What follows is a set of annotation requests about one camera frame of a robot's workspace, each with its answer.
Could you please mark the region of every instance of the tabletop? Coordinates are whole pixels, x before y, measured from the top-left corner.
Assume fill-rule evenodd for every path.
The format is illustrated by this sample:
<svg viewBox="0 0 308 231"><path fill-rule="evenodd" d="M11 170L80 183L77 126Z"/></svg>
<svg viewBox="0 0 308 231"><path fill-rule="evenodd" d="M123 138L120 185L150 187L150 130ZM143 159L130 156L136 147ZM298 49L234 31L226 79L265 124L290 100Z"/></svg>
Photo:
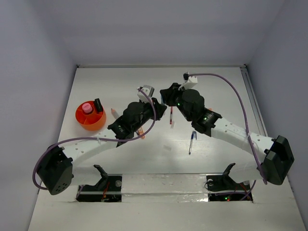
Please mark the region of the tabletop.
<svg viewBox="0 0 308 231"><path fill-rule="evenodd" d="M100 98L107 113L103 130L115 120L111 108L122 114L130 102L138 101L138 87L154 87L154 97L160 101L159 90L174 82L182 83L182 75L187 71L226 77L243 100L250 130L262 134L257 125L260 118L254 114L248 97L250 89L246 88L238 67L78 68L59 140L96 133L84 130L76 121L75 111L81 103ZM194 89L204 97L207 108L244 127L243 112L228 84L217 77L198 77ZM174 127L171 128L169 113L170 109L167 109L144 140L103 152L85 164L100 164L108 174L123 174L123 177L134 179L133 190L142 191L144 186L149 186L147 190L155 191L156 187L149 184L152 180L143 185L140 180L183 174L183 177L196 176L198 182L200 174L221 173L230 163L253 160L246 152L202 134L198 134L192 154L188 155L193 128L176 108L173 109ZM148 121L143 130L150 125L151 121ZM193 184L179 184L177 190L186 192L188 186L193 187ZM264 185L258 180L253 190L253 203L162 200L159 196L144 200L127 198L121 203L80 203L75 200L76 193L77 186L71 186L57 196L40 190L29 230L305 230L287 179L281 186Z"/></svg>

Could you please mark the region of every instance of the marker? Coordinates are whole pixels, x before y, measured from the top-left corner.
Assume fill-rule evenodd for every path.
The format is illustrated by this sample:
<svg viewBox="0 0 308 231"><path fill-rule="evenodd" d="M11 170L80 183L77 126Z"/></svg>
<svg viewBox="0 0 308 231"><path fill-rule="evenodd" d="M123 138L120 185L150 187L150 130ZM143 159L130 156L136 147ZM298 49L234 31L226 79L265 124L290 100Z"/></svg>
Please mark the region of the marker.
<svg viewBox="0 0 308 231"><path fill-rule="evenodd" d="M116 112L115 109L111 108L111 114L113 115L113 117L115 119L118 119L120 117L120 115L118 114L118 112ZM139 128L137 131L136 131L137 135L140 136L143 134L143 129L142 128Z"/></svg>
<svg viewBox="0 0 308 231"><path fill-rule="evenodd" d="M188 155L190 155L192 153L192 147L193 147L193 138L196 137L196 140L197 140L197 132L196 131L193 131L192 132L192 136L191 136L191 145L189 146L189 152L188 152Z"/></svg>
<svg viewBox="0 0 308 231"><path fill-rule="evenodd" d="M172 112L173 112L173 107L170 107L170 124L172 124Z"/></svg>

